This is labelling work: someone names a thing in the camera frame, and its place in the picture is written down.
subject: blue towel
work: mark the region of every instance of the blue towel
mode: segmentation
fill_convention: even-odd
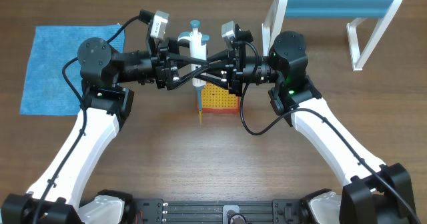
[[[121,27],[43,26],[36,27],[33,48],[25,76],[20,114],[76,115],[79,101],[62,77],[62,67],[77,56],[80,44],[90,38],[108,40]],[[123,52],[124,31],[110,44]],[[81,95],[80,64],[67,69],[67,76]]]

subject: cable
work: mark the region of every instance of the cable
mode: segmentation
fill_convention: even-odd
[[[126,23],[123,24],[120,27],[120,29],[117,30],[117,32],[110,39],[108,39],[107,42],[108,43],[112,42],[131,22],[133,22],[133,21],[135,21],[137,19],[139,19],[139,16],[132,17],[129,21],[126,21]],[[77,89],[70,82],[70,80],[68,79],[67,74],[65,72],[67,70],[68,66],[70,66],[76,60],[77,60],[77,58],[75,57],[75,58],[73,58],[72,60],[70,60],[69,62],[67,62],[63,66],[63,68],[62,68],[62,76],[64,77],[65,82],[68,84],[69,88],[71,88],[71,90],[74,92],[75,96],[77,97],[77,99],[80,102],[80,107],[81,107],[81,110],[83,111],[83,125],[82,125],[82,127],[80,129],[79,135],[75,139],[75,141],[74,141],[73,145],[71,146],[71,148],[68,150],[67,154],[62,159],[62,161],[59,164],[58,168],[56,169],[56,171],[52,175],[52,178],[50,178],[49,180],[47,180],[46,189],[43,192],[43,194],[41,195],[40,200],[39,200],[39,204],[37,205],[37,208],[35,209],[34,218],[33,218],[33,224],[37,224],[37,221],[39,220],[39,214],[40,214],[40,211],[41,211],[41,207],[43,206],[43,202],[46,199],[47,194],[49,193],[49,191],[52,188],[52,186],[55,184],[55,180],[56,180],[56,178],[58,178],[58,174],[59,174],[59,172],[61,172],[61,169],[64,166],[65,162],[67,162],[69,156],[74,151],[74,149],[77,146],[77,144],[79,143],[81,137],[85,133],[86,123],[87,123],[87,112],[86,112],[85,105],[83,103],[83,98],[80,96],[80,94],[77,91]]]
[[[273,122],[271,122],[264,130],[260,131],[260,132],[253,132],[249,129],[249,127],[246,125],[244,116],[243,116],[243,100],[246,94],[246,90],[248,89],[249,84],[251,83],[252,77],[255,75],[255,72],[258,68],[259,65],[259,58],[258,58],[258,52],[256,51],[256,48],[248,42],[244,42],[245,45],[249,46],[252,51],[254,51],[255,54],[255,59],[256,59],[256,64],[254,67],[254,70],[252,71],[252,74],[248,80],[248,82],[245,85],[245,88],[242,92],[242,97],[240,99],[240,119],[242,120],[243,126],[245,127],[246,131],[248,131],[248,133],[252,134],[252,135],[262,135],[265,132],[267,132],[268,130],[270,130],[276,123],[278,123],[280,120],[282,120],[284,117],[287,117],[288,115],[291,115],[292,113],[296,113],[298,111],[305,111],[305,112],[309,112],[313,115],[315,115],[316,117],[319,117],[322,122],[326,123],[330,129],[332,129],[334,131],[334,133],[341,139],[341,141],[344,143],[344,145],[350,150],[350,152],[353,154],[353,156],[359,161],[360,164],[362,164],[369,172],[371,172],[371,174],[379,181],[381,182],[381,184],[383,184],[383,186],[385,186],[385,188],[387,190],[389,190],[389,192],[391,192],[391,194],[398,200],[400,201],[403,206],[405,206],[405,208],[409,211],[410,216],[412,218],[412,220],[417,223],[417,224],[421,224],[419,218],[417,217],[417,215],[415,214],[414,210],[412,210],[411,206],[409,206],[409,204],[403,199],[403,197],[392,187],[390,186],[386,180],[384,180],[382,177],[379,176],[379,174],[377,174],[377,172],[375,172],[368,164],[366,164],[365,160],[363,158],[361,158],[361,156],[359,156],[359,154],[353,149],[353,147],[347,142],[347,140],[342,136],[342,134],[326,119],[326,117],[322,116],[321,114],[319,114],[316,111],[313,111],[311,109],[307,109],[307,108],[298,108],[298,109],[294,109],[291,111],[288,111],[287,113],[284,113],[283,115],[279,116],[278,118],[276,118],[276,120],[274,120]]]
[[[123,24],[120,29],[110,38],[108,39],[108,43],[111,43],[130,23],[132,23],[135,20],[139,19],[139,15],[132,17],[131,19],[129,19],[129,21],[126,21],[125,24]]]

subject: wooden tabletop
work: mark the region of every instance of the wooden tabletop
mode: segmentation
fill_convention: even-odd
[[[19,114],[27,62],[38,25],[124,23],[140,9],[170,14],[167,36],[198,19],[211,36],[209,53],[226,48],[221,25],[250,29],[261,50],[261,23],[272,0],[0,0],[0,201],[24,194],[44,172],[75,117]],[[418,214],[427,221],[427,0],[404,0],[361,72],[353,72],[348,19],[286,19],[283,30],[303,33],[312,81],[335,116],[373,154],[409,170]],[[375,25],[358,29],[363,45]],[[126,29],[125,51],[145,49],[142,23]],[[128,84],[133,107],[109,144],[83,197],[102,189],[169,200],[300,198],[329,187],[341,193],[332,170],[285,121],[254,137],[238,115],[203,115],[190,84],[175,90]],[[246,119],[255,130],[276,116],[270,85],[250,87]]]

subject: blue bar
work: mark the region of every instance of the blue bar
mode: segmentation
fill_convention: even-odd
[[[288,18],[383,18],[393,0],[288,0]]]

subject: robotic arm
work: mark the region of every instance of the robotic arm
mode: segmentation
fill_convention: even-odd
[[[325,117],[364,162],[387,180],[412,209],[415,208],[412,184],[406,170],[400,164],[386,166],[357,142],[334,117],[314,87],[306,74],[308,58],[301,34],[280,33],[268,56],[257,60],[246,55],[244,43],[253,41],[250,31],[241,31],[239,25],[229,22],[222,27],[222,37],[228,48],[202,60],[180,55],[179,46],[188,45],[163,37],[168,17],[160,11],[156,14],[141,11],[138,19],[149,26],[147,51],[119,53],[100,38],[90,38],[81,44],[77,58],[81,65],[83,102],[87,112],[85,134],[53,180],[43,210],[35,217],[35,206],[40,202],[48,179],[81,131],[83,111],[80,111],[70,136],[46,172],[26,195],[8,196],[1,209],[4,223],[29,223],[34,218],[40,223],[132,223],[135,203],[132,196],[125,193],[103,191],[94,201],[79,208],[93,168],[131,111],[133,91],[118,84],[138,81],[145,85],[155,81],[158,88],[172,90],[193,78],[213,83],[237,96],[242,95],[244,83],[275,83],[268,94],[277,115],[306,108]],[[189,64],[199,67],[180,77],[178,69]],[[340,198],[331,192],[327,194],[333,198],[325,196],[325,192],[304,197],[301,200],[302,210],[305,210],[300,215],[302,223],[331,223],[331,220],[332,223],[413,223],[401,202],[389,195],[322,119],[298,111],[286,116],[285,120],[313,143],[344,187]],[[376,197],[371,194],[374,190],[385,192],[385,195]],[[331,207],[318,205],[325,200],[332,201]]]

